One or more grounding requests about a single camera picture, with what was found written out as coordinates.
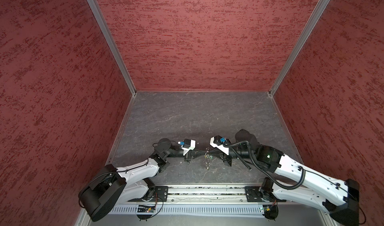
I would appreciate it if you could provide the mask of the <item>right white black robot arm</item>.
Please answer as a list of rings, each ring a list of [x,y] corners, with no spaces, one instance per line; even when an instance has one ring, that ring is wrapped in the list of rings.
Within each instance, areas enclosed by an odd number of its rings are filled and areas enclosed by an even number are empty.
[[[278,201],[290,201],[318,209],[343,226],[361,226],[367,222],[360,207],[357,181],[343,181],[317,172],[274,147],[260,144],[247,130],[237,132],[235,139],[231,143],[227,138],[214,136],[210,145],[221,152],[224,161],[237,158],[247,168],[255,167],[265,175],[256,191],[246,189],[249,201],[272,203],[264,210],[265,218],[277,217]]]

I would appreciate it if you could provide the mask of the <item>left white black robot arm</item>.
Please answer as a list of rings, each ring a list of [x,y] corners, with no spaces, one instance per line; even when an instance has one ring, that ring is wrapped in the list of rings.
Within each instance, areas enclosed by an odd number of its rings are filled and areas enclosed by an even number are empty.
[[[154,203],[143,206],[144,219],[157,215],[161,208],[158,203],[167,200],[168,187],[156,186],[152,177],[163,172],[170,164],[168,157],[183,157],[186,162],[203,156],[206,151],[196,149],[196,141],[185,139],[181,142],[163,138],[153,144],[154,152],[143,162],[126,166],[104,166],[98,174],[79,192],[79,205],[84,208],[91,221],[104,218],[116,205],[132,200]]]

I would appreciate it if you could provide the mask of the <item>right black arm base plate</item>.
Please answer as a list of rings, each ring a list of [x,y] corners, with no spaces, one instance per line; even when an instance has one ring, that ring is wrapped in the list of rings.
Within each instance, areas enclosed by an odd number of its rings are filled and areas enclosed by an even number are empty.
[[[249,203],[273,203],[277,200],[273,195],[272,189],[265,187],[246,186],[245,195]]]

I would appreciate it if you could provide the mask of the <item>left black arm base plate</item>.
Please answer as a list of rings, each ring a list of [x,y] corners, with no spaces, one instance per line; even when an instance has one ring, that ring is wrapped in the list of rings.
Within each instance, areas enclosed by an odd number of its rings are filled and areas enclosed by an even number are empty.
[[[130,202],[166,202],[168,199],[168,186],[154,186],[140,199],[132,199]]]

